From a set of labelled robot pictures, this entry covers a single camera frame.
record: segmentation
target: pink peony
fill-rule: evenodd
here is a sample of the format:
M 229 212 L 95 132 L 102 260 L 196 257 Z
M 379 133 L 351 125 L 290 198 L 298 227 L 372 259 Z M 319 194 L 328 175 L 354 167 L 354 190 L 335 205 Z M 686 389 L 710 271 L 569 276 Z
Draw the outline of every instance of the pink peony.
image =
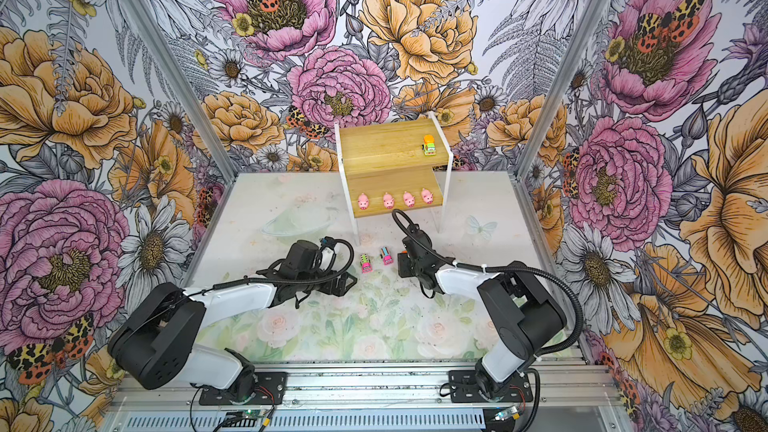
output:
M 336 32 L 336 0 L 282 0 L 271 13 L 249 7 L 248 0 L 217 0 L 219 14 L 234 21 L 233 35 L 257 58 L 283 60 L 325 45 Z
M 656 129 L 637 117 L 603 117 L 581 144 L 576 168 L 574 223 L 587 222 L 626 252 L 643 245 L 667 213 L 672 178 Z
M 706 60 L 720 14 L 710 17 L 712 0 L 705 0 L 700 22 L 682 42 L 661 42 L 649 53 L 638 49 L 638 18 L 643 14 L 664 17 L 683 0 L 629 0 L 619 23 L 608 31 L 606 61 L 592 80 L 596 95 L 615 103 L 628 114 L 643 114 L 658 122 L 671 116 L 704 86 L 716 60 Z
M 86 314 L 101 327 L 123 301 L 120 207 L 84 184 L 49 180 L 0 198 L 0 347 L 51 343 Z
M 307 120 L 323 124 L 333 138 L 339 127 L 367 126 L 384 122 L 389 115 L 390 95 L 386 77 L 368 59 L 337 46 L 314 50 L 302 66 L 288 72 L 293 105 Z

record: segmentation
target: white shelf leg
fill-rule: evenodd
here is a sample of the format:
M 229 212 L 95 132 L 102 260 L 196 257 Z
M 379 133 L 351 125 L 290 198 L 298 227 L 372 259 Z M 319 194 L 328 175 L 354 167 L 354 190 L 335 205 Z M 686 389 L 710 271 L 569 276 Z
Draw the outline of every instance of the white shelf leg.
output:
M 344 158 L 342 157 L 341 152 L 341 135 L 339 134 L 338 122 L 333 123 L 333 132 L 336 134 L 336 157 L 339 159 L 339 174 L 341 175 L 341 187 L 344 189 L 344 197 L 346 197 L 346 209 L 350 212 L 350 223 L 352 224 L 352 233 L 355 235 L 355 245 L 360 245 L 360 234 L 357 231 L 357 219 L 355 218 L 355 211 L 352 210 L 350 187 L 346 184 L 346 174 L 344 173 Z
M 435 117 L 435 113 L 433 111 L 428 111 L 429 118 L 432 119 L 432 121 L 435 123 L 435 127 L 437 127 L 437 133 L 440 135 L 440 139 L 442 139 L 442 144 L 446 147 L 446 150 L 448 151 L 448 170 L 446 171 L 446 183 L 442 189 L 442 206 L 440 207 L 440 223 L 436 224 L 437 232 L 441 233 L 445 224 L 446 224 L 446 204 L 448 203 L 448 186 L 451 185 L 451 169 L 453 168 L 453 151 L 451 150 L 450 144 L 448 144 L 448 140 L 446 139 L 446 134 L 442 133 L 442 127 L 440 127 L 440 122 L 437 121 L 437 117 Z

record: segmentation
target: black cable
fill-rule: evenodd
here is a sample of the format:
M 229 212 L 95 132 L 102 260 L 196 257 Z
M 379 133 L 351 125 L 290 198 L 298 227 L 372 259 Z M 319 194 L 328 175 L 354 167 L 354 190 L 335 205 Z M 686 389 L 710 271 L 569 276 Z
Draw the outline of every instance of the black cable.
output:
M 525 422 L 525 425 L 518 430 L 518 432 L 526 432 L 526 430 L 530 429 L 533 425 L 533 419 L 536 418 L 536 412 L 538 412 L 538 402 L 542 398 L 542 380 L 538 376 L 538 370 L 534 369 L 533 367 L 525 369 L 526 374 L 532 374 L 536 378 L 536 387 L 535 387 L 535 393 L 536 396 L 533 397 L 533 408 L 531 409 L 531 415 L 528 416 L 528 421 Z
M 437 260 L 445 263 L 445 264 L 453 264 L 453 261 L 443 257 L 440 254 L 437 254 L 437 252 L 432 248 L 428 247 L 424 244 L 421 244 L 418 239 L 408 230 L 406 226 L 400 222 L 400 219 L 398 216 L 403 216 L 408 221 L 409 227 L 417 227 L 416 224 L 413 223 L 411 218 L 402 210 L 399 208 L 396 208 L 392 210 L 392 219 L 395 221 L 395 224 L 397 224 L 398 227 L 400 227 L 400 230 L 404 234 L 406 234 L 411 240 L 413 240 L 419 247 L 423 248 L 427 251 L 427 253 L 434 256 Z M 578 296 L 571 290 L 571 288 L 568 286 L 568 284 L 565 283 L 560 277 L 557 275 L 550 274 L 549 272 L 545 272 L 543 270 L 539 270 L 537 268 L 533 267 L 519 267 L 519 266 L 504 266 L 504 267 L 486 267 L 483 269 L 483 267 L 479 265 L 473 265 L 473 264 L 463 264 L 460 262 L 456 262 L 456 267 L 460 268 L 466 268 L 468 270 L 473 270 L 476 272 L 511 272 L 515 274 L 532 274 L 537 275 L 541 278 L 544 278 L 548 281 L 550 281 L 552 284 L 555 284 L 558 288 L 560 288 L 563 293 L 565 293 L 566 297 L 568 297 L 568 300 L 571 302 L 571 306 L 574 310 L 574 327 L 571 331 L 571 334 L 562 342 L 551 345 L 549 347 L 544 347 L 541 350 L 538 351 L 538 355 L 546 355 L 551 354 L 553 352 L 559 352 L 560 350 L 565 350 L 571 345 L 575 344 L 578 340 L 579 336 L 581 335 L 581 331 L 584 330 L 584 310 L 581 308 L 581 303 L 578 301 Z
M 197 432 L 197 429 L 194 428 L 194 420 L 192 420 L 192 406 L 194 405 L 194 399 L 197 397 L 197 393 L 200 392 L 200 389 L 202 389 L 202 387 L 197 388 L 197 390 L 194 392 L 194 395 L 192 396 L 192 400 L 190 401 L 190 426 L 192 427 L 193 432 Z

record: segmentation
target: daisy center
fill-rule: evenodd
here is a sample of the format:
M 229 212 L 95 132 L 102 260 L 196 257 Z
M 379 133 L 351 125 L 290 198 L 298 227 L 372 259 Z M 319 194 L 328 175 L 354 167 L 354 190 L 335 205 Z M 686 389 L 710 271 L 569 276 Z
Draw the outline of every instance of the daisy center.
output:
M 184 121 L 179 116 L 170 116 L 168 118 L 168 126 L 169 129 L 180 134 L 184 129 Z
M 139 260 L 144 270 L 155 270 L 163 261 L 163 236 L 152 231 L 144 240 Z
M 224 64 L 224 73 L 227 77 L 235 79 L 240 74 L 240 66 L 237 62 L 227 62 Z
M 493 97 L 484 97 L 480 100 L 478 106 L 480 107 L 480 112 L 486 113 L 496 107 L 496 101 Z
M 280 0 L 277 10 L 265 12 L 260 6 L 251 6 L 248 13 L 256 32 L 266 34 L 270 30 L 293 27 L 301 30 L 306 20 L 306 5 L 301 0 Z
M 326 94 L 326 105 L 330 106 L 331 113 L 336 117 L 344 117 L 352 114 L 352 101 L 348 100 L 344 94 L 337 92 L 336 95 Z
M 584 270 L 592 283 L 598 287 L 607 287 L 610 283 L 610 269 L 605 264 L 605 260 L 595 252 L 587 252 Z
M 70 292 L 80 290 L 80 285 L 88 280 L 93 264 L 85 252 L 77 249 L 67 254 L 54 255 L 48 261 L 51 263 L 51 273 L 40 277 L 38 283 L 44 289 L 53 292 L 59 285 L 69 286 Z
M 574 78 L 571 79 L 571 89 L 581 88 L 584 82 L 586 81 L 587 81 L 587 77 L 584 76 L 583 72 L 576 72 L 574 74 Z
M 605 167 L 598 171 L 598 183 L 592 188 L 592 194 L 601 206 L 609 206 L 614 203 L 614 199 L 618 195 L 616 192 L 616 177 L 610 176 L 606 173 Z
M 752 408 L 742 405 L 731 417 L 743 432 L 768 432 L 768 423 L 765 418 Z

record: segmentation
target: wooden shelf board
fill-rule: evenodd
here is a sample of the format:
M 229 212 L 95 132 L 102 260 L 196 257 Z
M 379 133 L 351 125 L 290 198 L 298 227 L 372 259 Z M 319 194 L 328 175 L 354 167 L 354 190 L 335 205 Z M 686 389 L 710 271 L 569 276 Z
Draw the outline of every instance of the wooden shelf board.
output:
M 350 127 L 339 130 L 339 134 L 347 177 L 406 167 L 431 168 L 448 163 L 448 151 L 432 120 L 419 119 Z M 425 156 L 422 150 L 424 136 L 427 134 L 435 138 L 437 153 L 434 156 Z
M 350 188 L 352 211 L 355 218 L 378 216 L 389 214 L 392 210 L 384 207 L 384 194 L 390 193 L 395 198 L 395 208 L 413 210 L 414 208 L 439 207 L 442 205 L 442 192 L 437 184 L 435 173 L 431 167 L 407 168 L 399 171 L 388 172 L 382 180 L 382 176 L 347 177 L 347 185 Z M 432 193 L 434 201 L 431 204 L 424 203 L 422 188 Z M 407 207 L 402 200 L 402 194 L 408 191 L 413 194 L 416 204 Z M 368 196 L 369 206 L 366 210 L 360 210 L 357 198 L 361 193 Z

